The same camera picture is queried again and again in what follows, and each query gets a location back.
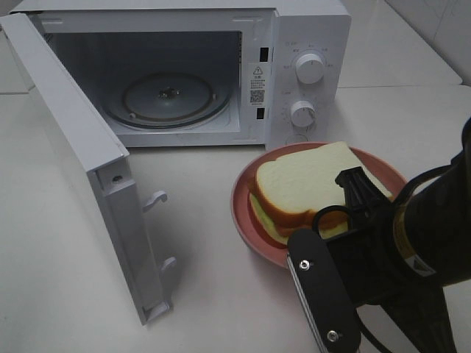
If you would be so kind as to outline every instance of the qr code sticker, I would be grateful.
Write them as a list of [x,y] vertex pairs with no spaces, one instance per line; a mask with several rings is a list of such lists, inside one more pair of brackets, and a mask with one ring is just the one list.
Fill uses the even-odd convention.
[[251,90],[250,103],[263,103],[265,100],[265,90]]

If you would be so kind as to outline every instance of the microwave knob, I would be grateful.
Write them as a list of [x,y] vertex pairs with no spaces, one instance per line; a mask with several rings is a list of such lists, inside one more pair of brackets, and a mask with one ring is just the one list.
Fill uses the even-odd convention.
[[302,54],[296,60],[296,75],[306,85],[318,82],[324,76],[324,60],[318,54]]
[[291,122],[297,127],[308,127],[316,120],[316,111],[309,101],[297,101],[291,106]]

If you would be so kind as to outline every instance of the wall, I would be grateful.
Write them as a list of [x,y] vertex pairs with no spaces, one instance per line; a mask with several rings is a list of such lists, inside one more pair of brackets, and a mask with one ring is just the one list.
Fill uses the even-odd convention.
[[471,85],[471,0],[386,0]]
[[21,0],[0,0],[0,16],[8,14]]

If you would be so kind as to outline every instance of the white bread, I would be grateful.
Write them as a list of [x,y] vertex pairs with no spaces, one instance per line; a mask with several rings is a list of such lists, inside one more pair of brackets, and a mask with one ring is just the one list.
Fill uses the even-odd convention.
[[[278,227],[273,220],[265,213],[263,208],[260,206],[255,195],[252,193],[249,195],[249,203],[252,208],[252,212],[257,219],[258,223],[263,227],[266,234],[270,236],[275,242],[287,245],[289,236],[296,229],[283,229]],[[320,229],[319,233],[323,239],[331,238],[340,233],[346,232],[348,230],[347,222],[339,223],[337,226],[329,229]]]
[[[262,164],[255,175],[255,196],[277,225],[309,225],[324,207],[344,205],[344,190],[335,183],[340,171],[363,167],[370,180],[391,198],[392,194],[353,154],[345,142],[295,152]],[[334,222],[334,227],[345,218]]]

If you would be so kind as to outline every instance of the microwave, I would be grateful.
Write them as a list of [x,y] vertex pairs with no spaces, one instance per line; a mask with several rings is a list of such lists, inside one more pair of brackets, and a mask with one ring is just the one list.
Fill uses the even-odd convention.
[[25,0],[0,25],[145,324],[171,307],[176,260],[152,251],[144,213],[167,195],[138,198],[127,147],[322,140],[350,16],[339,0]]

